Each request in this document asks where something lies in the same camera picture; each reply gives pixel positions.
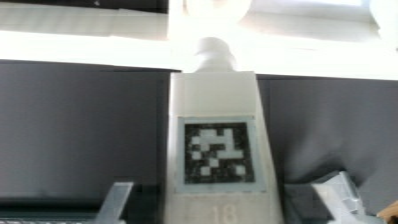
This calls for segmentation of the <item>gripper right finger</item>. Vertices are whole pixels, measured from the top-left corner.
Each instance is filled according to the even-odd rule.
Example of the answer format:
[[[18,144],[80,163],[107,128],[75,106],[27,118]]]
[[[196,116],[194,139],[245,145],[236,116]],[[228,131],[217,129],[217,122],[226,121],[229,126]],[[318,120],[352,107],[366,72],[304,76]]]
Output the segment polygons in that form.
[[[332,219],[327,224],[386,224],[377,216],[366,214],[363,198],[348,173],[338,171],[311,183]]]

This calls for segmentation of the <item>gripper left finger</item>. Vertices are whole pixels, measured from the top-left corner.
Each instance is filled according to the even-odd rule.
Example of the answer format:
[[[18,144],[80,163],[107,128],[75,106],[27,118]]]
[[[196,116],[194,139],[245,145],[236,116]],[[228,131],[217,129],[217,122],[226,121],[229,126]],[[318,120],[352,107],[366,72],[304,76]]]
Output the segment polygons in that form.
[[[116,182],[105,197],[100,212],[94,218],[94,224],[126,224],[121,218],[133,183]]]

